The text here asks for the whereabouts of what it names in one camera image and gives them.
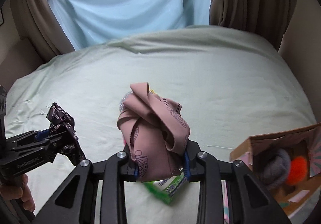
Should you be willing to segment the person's left hand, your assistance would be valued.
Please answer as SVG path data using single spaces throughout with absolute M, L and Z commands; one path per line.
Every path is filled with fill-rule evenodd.
M 28 176 L 22 175 L 22 187 L 8 186 L 1 183 L 1 196 L 7 200 L 22 200 L 22 206 L 25 210 L 33 212 L 35 210 L 35 203 L 31 191 L 28 187 Z

